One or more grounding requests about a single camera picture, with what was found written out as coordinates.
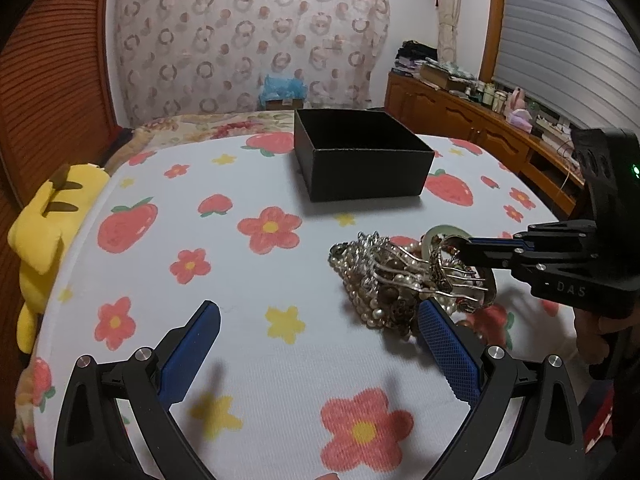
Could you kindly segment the right hand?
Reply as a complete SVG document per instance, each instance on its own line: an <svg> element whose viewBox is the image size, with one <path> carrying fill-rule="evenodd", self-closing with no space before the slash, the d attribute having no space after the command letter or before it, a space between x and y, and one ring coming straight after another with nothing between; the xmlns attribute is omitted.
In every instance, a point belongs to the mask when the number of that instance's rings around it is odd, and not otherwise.
<svg viewBox="0 0 640 480"><path fill-rule="evenodd" d="M631 315L622 320L616 318L598 318L594 314L575 309L574 326L576 346L579 355L587 364L601 364L611 353L611 346L605 341L605 335L623 333L631 329L631 344L639 344L639 304L634 306Z"/></svg>

